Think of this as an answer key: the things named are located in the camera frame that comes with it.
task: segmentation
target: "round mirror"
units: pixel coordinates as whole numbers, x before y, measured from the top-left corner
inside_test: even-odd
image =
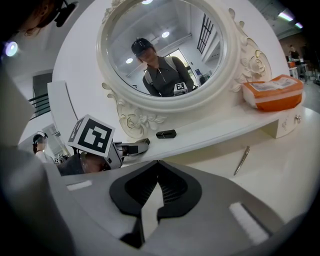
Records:
[[[141,93],[190,93],[205,86],[220,65],[219,27],[188,2],[145,0],[115,19],[103,54],[117,75]]]

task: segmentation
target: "ornate white mirror frame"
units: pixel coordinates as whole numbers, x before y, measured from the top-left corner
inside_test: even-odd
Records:
[[[217,0],[186,0],[200,8],[219,27],[217,31],[222,41],[222,55],[215,73],[197,90],[177,97],[154,97],[128,86],[113,69],[107,42],[119,17],[139,2],[113,0],[111,7],[105,11],[96,44],[97,62],[105,80],[102,86],[111,91],[108,97],[115,99],[121,126],[130,137],[141,138],[149,129],[158,130],[159,124],[167,118],[171,126],[165,128],[181,127],[202,108],[214,104],[212,109],[216,111],[219,108],[217,104],[222,102],[221,97],[228,105],[235,106],[239,104],[239,95],[236,94],[240,93],[242,83],[268,81],[272,78],[266,56],[244,33],[244,22],[234,21],[236,14],[232,9],[227,12]],[[203,119],[206,115],[212,115],[212,112],[206,111],[206,114],[196,119]]]

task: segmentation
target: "black cap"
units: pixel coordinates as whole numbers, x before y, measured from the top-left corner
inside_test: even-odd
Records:
[[[131,50],[135,56],[139,57],[150,47],[152,44],[147,39],[137,38],[131,45]]]

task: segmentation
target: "white table surface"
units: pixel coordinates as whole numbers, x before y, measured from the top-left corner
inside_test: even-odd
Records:
[[[164,160],[226,177],[270,206],[286,223],[305,213],[319,188],[320,114],[304,108],[302,121],[274,139],[262,130]],[[250,152],[234,172],[246,146]]]
[[[126,157],[124,164],[159,160],[227,141],[270,124],[289,111],[291,109],[262,112],[243,103],[228,111],[175,129],[175,138],[149,137],[150,145],[147,152],[135,157]]]

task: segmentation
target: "silver nail file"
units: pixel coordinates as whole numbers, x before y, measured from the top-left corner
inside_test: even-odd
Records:
[[[250,147],[247,146],[246,149],[245,149],[245,151],[244,151],[244,153],[243,153],[243,156],[242,156],[242,158],[241,158],[241,161],[240,161],[238,167],[236,168],[233,176],[235,176],[235,175],[238,173],[238,171],[240,170],[242,164],[244,163],[244,161],[245,161],[246,158],[247,158],[247,155],[248,155],[249,151],[250,151]]]

